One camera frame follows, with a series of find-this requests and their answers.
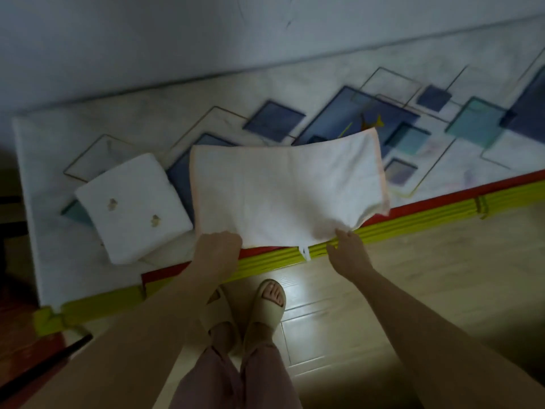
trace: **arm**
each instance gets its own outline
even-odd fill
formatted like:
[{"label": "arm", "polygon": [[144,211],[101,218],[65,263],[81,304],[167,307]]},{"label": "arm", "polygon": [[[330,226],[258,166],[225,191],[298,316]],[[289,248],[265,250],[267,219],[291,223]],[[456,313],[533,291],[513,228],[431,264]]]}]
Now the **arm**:
[{"label": "arm", "polygon": [[188,327],[235,271],[241,244],[227,232],[202,235],[183,273],[90,344],[23,408],[151,408]]},{"label": "arm", "polygon": [[371,305],[424,406],[543,407],[541,385],[377,273],[356,234],[337,236],[333,268]]}]

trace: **table top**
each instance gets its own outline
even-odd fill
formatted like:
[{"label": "table top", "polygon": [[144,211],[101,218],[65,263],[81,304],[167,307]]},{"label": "table top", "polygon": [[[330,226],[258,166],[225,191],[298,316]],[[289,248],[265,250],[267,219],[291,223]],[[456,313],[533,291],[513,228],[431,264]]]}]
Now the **table top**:
[{"label": "table top", "polygon": [[[528,100],[536,100],[524,94],[545,64],[544,24],[543,18],[504,24],[15,118],[41,304],[58,309],[191,259],[194,235],[188,233],[134,264],[114,266],[91,226],[60,213],[79,186],[112,164],[151,152],[168,168],[205,134],[271,146],[378,126],[379,136],[388,136],[381,142],[392,206],[544,169],[545,139],[516,124],[511,130],[504,117],[507,109],[532,108]],[[439,111],[431,109],[444,98]],[[276,104],[259,112],[268,100]],[[261,135],[250,131],[267,125],[257,119],[268,112],[295,127],[287,135],[277,126]]]}]

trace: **person's left hand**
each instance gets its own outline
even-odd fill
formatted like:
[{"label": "person's left hand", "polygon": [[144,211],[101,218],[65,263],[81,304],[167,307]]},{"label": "person's left hand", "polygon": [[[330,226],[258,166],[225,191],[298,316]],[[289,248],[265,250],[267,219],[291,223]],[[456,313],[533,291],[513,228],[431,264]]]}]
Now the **person's left hand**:
[{"label": "person's left hand", "polygon": [[202,234],[195,246],[193,264],[199,268],[201,276],[218,277],[223,281],[236,271],[241,247],[239,234],[228,231]]}]

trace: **person's left arm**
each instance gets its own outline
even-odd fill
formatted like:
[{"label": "person's left arm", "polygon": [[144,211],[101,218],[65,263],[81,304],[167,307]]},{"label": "person's left arm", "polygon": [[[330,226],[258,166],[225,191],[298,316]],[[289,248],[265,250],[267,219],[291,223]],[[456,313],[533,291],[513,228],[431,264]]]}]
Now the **person's left arm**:
[{"label": "person's left arm", "polygon": [[202,235],[193,262],[76,356],[22,409],[150,409],[191,323],[237,264],[242,240]]}]

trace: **pants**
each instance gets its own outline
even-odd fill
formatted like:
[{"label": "pants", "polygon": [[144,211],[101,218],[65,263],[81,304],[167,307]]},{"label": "pants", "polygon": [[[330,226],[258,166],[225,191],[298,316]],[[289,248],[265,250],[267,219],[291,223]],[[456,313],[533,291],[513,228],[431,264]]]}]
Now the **pants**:
[{"label": "pants", "polygon": [[300,408],[280,352],[262,343],[246,354],[240,374],[228,356],[208,347],[180,381],[169,409]]}]

